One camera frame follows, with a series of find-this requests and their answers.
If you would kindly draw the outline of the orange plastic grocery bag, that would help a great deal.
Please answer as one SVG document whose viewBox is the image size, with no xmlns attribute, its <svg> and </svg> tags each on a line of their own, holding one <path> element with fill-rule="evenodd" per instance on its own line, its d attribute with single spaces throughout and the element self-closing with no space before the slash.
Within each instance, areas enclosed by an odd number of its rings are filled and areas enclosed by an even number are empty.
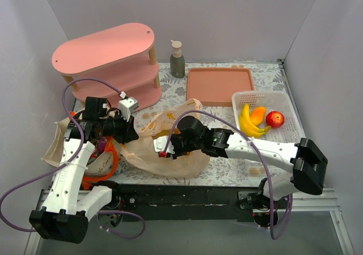
<svg viewBox="0 0 363 255">
<path fill-rule="evenodd" d="M 202 103 L 189 99 L 178 107 L 169 108 L 154 116 L 138 133 L 139 138 L 122 146 L 120 153 L 131 165 L 153 174 L 168 177 L 195 177 L 205 169 L 210 157 L 200 150 L 187 153 L 177 159 L 160 158 L 154 151 L 153 138 L 168 135 L 175 120 L 184 112 L 199 110 Z"/>
</svg>

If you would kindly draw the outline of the beige canvas tote bag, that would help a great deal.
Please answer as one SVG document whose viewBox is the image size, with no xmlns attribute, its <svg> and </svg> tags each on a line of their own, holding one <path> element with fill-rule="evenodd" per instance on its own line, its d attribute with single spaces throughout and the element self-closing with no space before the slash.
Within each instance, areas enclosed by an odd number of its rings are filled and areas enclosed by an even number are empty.
<svg viewBox="0 0 363 255">
<path fill-rule="evenodd" d="M 61 156 L 63 152 L 64 134 L 67 128 L 69 118 L 65 118 L 62 121 L 56 122 L 56 132 L 54 140 L 47 150 L 45 156 L 41 159 L 51 166 L 58 167 L 60 165 Z M 108 180 L 113 176 L 119 162 L 121 161 L 121 149 L 125 147 L 123 144 L 114 140 L 113 143 L 117 153 L 115 157 L 110 152 L 102 153 L 94 162 L 87 165 L 87 170 L 82 179 L 82 184 L 85 189 L 93 182 Z"/>
</svg>

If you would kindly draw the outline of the yellow banana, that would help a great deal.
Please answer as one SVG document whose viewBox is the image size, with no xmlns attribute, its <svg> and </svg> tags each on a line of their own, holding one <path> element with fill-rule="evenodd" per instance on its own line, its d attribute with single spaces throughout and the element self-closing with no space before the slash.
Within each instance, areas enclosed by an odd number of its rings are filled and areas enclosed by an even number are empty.
<svg viewBox="0 0 363 255">
<path fill-rule="evenodd" d="M 250 119 L 250 106 L 245 103 L 239 115 L 240 130 L 248 137 L 260 138 L 271 130 L 271 126 L 267 126 L 264 129 L 260 129 L 255 126 Z"/>
</svg>

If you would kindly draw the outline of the orange fruit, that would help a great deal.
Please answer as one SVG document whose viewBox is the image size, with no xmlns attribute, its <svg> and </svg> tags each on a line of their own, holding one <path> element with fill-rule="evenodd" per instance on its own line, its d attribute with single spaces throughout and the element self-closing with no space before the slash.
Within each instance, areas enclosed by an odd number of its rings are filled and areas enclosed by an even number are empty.
<svg viewBox="0 0 363 255">
<path fill-rule="evenodd" d="M 260 125 L 264 121 L 266 112 L 267 112 L 266 107 L 257 107 L 257 108 L 255 108 L 252 111 L 251 115 L 250 115 L 251 122 L 255 126 Z"/>
</svg>

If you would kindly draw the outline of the red food item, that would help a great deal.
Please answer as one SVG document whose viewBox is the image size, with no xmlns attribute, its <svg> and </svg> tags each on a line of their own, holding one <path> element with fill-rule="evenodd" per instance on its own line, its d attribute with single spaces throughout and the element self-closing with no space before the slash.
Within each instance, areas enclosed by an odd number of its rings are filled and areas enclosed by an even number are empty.
<svg viewBox="0 0 363 255">
<path fill-rule="evenodd" d="M 271 111 L 266 116 L 266 124 L 273 129 L 282 127 L 285 122 L 284 115 L 279 111 Z"/>
</svg>

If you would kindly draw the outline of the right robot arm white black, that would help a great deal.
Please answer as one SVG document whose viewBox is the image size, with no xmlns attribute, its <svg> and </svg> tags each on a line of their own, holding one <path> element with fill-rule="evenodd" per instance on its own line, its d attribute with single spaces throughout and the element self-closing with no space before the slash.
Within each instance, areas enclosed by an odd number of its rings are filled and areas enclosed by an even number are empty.
<svg viewBox="0 0 363 255">
<path fill-rule="evenodd" d="M 183 117 L 174 127 L 179 133 L 169 135 L 163 146 L 173 159 L 200 150 L 214 158 L 247 159 L 283 169 L 276 177 L 266 173 L 267 180 L 256 195 L 263 208 L 297 191 L 313 196 L 323 193 L 328 160 L 311 139 L 277 143 L 247 138 L 239 130 L 210 129 L 193 116 Z"/>
</svg>

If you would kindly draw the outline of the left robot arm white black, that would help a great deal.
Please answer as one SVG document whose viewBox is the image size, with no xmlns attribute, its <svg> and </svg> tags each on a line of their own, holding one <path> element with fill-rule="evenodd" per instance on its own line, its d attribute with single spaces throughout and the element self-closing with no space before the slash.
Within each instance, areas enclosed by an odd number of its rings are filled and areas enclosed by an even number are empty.
<svg viewBox="0 0 363 255">
<path fill-rule="evenodd" d="M 81 200 L 78 193 L 88 160 L 101 137 L 121 144 L 138 139 L 131 115 L 137 108 L 138 101 L 133 97 L 124 97 L 117 108 L 110 108 L 106 98 L 87 97 L 85 109 L 68 123 L 60 170 L 41 209 L 33 210 L 29 216 L 29 222 L 43 239 L 79 244 L 99 210 L 113 210 L 120 205 L 119 193 L 109 186 L 95 186 Z"/>
</svg>

